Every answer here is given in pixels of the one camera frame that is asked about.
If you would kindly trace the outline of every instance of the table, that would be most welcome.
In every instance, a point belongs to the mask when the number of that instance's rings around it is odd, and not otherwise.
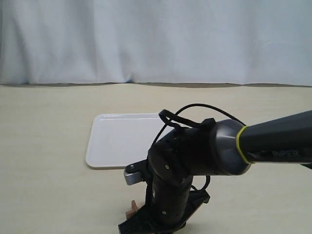
[[[85,164],[99,114],[204,102],[252,125],[310,110],[311,100],[312,88],[278,85],[0,86],[1,233],[118,233],[130,201],[144,201],[145,184],[127,186],[122,170]],[[183,116],[224,118],[202,108]],[[213,177],[209,204],[178,233],[311,233],[311,185],[312,172],[298,165],[257,164],[242,176]]]

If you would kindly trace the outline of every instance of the white curtain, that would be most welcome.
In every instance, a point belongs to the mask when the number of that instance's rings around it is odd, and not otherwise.
[[[312,0],[0,0],[0,83],[312,85]]]

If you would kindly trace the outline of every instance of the white plastic tray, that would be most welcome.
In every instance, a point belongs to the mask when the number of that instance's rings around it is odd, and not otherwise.
[[[158,114],[99,115],[93,121],[86,163],[92,168],[122,168],[144,160],[162,126]],[[163,135],[170,130],[167,127]]]

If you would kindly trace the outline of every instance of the robotic arm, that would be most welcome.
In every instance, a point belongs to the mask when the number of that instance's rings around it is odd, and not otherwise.
[[[178,116],[192,106],[212,108],[230,119],[196,123]],[[174,129],[155,139],[146,160],[125,168],[128,185],[145,181],[147,188],[145,205],[118,226],[120,234],[173,234],[183,228],[209,202],[210,176],[242,175],[259,162],[294,163],[312,169],[312,111],[254,126],[245,126],[205,104],[186,106],[176,114],[163,110],[159,117],[164,128]],[[206,176],[202,189],[192,185],[194,176]]]

